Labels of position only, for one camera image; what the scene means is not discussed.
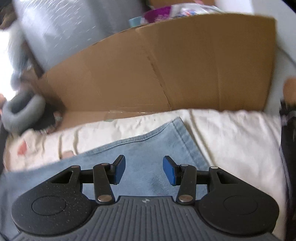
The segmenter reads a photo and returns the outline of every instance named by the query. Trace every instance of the white cloth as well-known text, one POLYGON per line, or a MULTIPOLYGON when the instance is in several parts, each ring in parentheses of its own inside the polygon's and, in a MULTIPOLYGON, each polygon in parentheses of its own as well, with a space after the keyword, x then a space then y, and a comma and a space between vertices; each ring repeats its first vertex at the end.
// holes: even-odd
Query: white cloth
POLYGON ((59 161, 61 153, 75 155, 113 141, 145 134, 180 116, 210 165, 219 166, 263 192, 278 203, 280 215, 274 234, 284 239, 286 181, 279 153, 279 117, 259 112, 177 110, 113 121, 99 121, 51 135, 32 130, 10 137, 4 156, 10 171, 37 168, 59 161), (17 155, 26 141, 27 153, 17 155))

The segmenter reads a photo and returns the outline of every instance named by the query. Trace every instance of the light blue denim fabric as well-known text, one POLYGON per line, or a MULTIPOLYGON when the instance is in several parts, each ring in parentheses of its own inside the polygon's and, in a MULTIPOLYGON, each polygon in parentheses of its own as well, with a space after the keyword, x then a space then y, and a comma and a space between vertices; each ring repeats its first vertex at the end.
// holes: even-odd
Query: light blue denim fabric
MULTIPOLYGON (((198 170, 209 168, 182 120, 177 118, 145 135, 116 141, 37 170, 3 173, 0 176, 0 232, 10 239, 18 234, 10 210, 24 192, 71 165, 92 169, 102 162, 112 163, 120 154, 126 157, 126 170, 120 183, 111 185, 116 199, 120 195, 173 196, 175 199, 179 187, 171 186, 163 171, 165 155, 177 164, 187 163, 198 170)), ((93 184, 84 184, 83 193, 94 199, 93 184)), ((206 185, 197 185, 197 199, 206 193, 206 185)))

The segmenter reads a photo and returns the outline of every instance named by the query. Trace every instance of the purple package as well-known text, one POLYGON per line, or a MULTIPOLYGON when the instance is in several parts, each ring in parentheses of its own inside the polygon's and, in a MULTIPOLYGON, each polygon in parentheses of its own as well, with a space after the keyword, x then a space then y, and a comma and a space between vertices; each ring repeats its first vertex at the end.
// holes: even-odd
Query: purple package
POLYGON ((148 23, 167 20, 170 17, 171 6, 153 9, 144 14, 144 18, 148 23))

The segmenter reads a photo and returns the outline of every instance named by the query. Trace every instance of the gray cushion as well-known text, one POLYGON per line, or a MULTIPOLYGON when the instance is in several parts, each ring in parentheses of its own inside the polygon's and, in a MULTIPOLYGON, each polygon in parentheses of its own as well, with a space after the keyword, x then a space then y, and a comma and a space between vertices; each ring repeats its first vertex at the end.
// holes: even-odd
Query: gray cushion
POLYGON ((33 126, 44 113, 45 99, 24 91, 15 96, 2 108, 2 123, 8 132, 22 134, 33 126))

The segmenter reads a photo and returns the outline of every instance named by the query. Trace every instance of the metal pin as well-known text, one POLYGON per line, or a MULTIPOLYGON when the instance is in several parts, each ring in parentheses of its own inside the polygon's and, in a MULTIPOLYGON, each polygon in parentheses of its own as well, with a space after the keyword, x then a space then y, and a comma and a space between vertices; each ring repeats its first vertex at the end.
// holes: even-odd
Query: metal pin
POLYGON ((100 202, 109 202, 111 200, 112 200, 112 197, 107 194, 103 194, 103 195, 98 196, 98 201, 100 201, 100 202))
POLYGON ((193 197, 187 194, 179 196, 179 200, 181 202, 191 202, 193 200, 193 197))

